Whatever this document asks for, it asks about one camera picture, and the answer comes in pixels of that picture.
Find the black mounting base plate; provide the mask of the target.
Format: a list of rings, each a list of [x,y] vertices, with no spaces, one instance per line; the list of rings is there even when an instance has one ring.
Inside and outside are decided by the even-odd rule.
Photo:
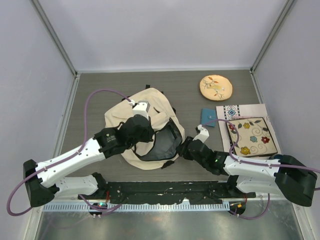
[[[86,200],[132,205],[178,205],[184,199],[192,205],[220,204],[223,199],[245,197],[253,199],[256,193],[243,193],[227,182],[219,181],[108,182],[98,194],[84,195]]]

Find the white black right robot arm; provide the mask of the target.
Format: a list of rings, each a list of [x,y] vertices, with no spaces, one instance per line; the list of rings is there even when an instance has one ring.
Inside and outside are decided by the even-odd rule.
[[[313,202],[317,171],[290,155],[253,159],[213,151],[199,139],[188,137],[177,148],[185,160],[196,161],[214,175],[228,176],[226,193],[233,198],[242,193],[280,195],[303,207]]]

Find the patterned white placemat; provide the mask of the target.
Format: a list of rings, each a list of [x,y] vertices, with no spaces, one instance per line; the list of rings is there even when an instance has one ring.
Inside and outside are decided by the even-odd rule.
[[[235,120],[235,119],[246,119],[246,118],[264,118],[266,124],[270,130],[274,143],[277,147],[277,154],[281,153],[275,131],[272,127],[270,118],[267,113],[266,106],[264,104],[245,104],[245,105],[223,105],[216,107],[216,114],[219,119],[224,119],[227,121]],[[226,122],[220,121],[218,123],[220,134],[222,138],[223,149],[225,152],[228,152],[232,146],[231,141],[229,139],[227,133]],[[249,157],[249,158],[260,158],[267,159],[270,156],[263,157]]]

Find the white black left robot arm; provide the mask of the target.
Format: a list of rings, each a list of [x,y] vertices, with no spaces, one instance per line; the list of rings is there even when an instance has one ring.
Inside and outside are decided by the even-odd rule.
[[[102,199],[108,184],[100,173],[85,177],[68,175],[95,162],[119,155],[137,143],[153,140],[151,119],[140,114],[130,117],[116,127],[107,127],[96,133],[83,146],[53,159],[23,164],[25,187],[32,208],[43,206],[55,197],[84,195],[89,199]]]

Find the small blue wallet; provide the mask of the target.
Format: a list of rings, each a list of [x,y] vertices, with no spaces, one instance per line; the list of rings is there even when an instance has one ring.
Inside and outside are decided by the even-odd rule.
[[[216,110],[203,108],[201,110],[200,124],[214,128],[216,126],[216,122],[214,121],[216,118],[217,118]]]

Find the cream canvas backpack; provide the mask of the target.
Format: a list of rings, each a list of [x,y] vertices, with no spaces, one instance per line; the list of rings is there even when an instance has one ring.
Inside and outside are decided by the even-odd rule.
[[[122,157],[132,166],[141,170],[166,168],[177,158],[176,148],[185,140],[185,129],[180,124],[174,108],[163,92],[149,87],[132,96],[130,100],[148,101],[149,121],[154,130],[152,141],[138,142],[130,149],[121,153]],[[123,100],[104,114],[105,126],[115,127],[126,122],[133,115],[132,107]]]

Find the round bird pattern plate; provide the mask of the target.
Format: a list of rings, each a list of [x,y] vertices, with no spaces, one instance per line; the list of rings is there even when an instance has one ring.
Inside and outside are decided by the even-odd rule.
[[[225,101],[233,94],[233,85],[224,76],[213,74],[205,76],[199,83],[200,93],[211,101]]]

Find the blue ceramic mug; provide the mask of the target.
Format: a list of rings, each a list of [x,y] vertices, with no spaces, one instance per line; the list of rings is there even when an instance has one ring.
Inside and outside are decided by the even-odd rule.
[[[272,156],[269,157],[270,160],[273,160],[273,159],[281,159],[283,157],[282,154],[274,154]]]

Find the square flower pattern plate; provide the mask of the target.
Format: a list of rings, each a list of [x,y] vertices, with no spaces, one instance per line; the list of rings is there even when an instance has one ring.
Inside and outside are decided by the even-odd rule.
[[[278,153],[267,123],[262,117],[232,119],[227,124],[232,150],[240,157],[268,157]]]

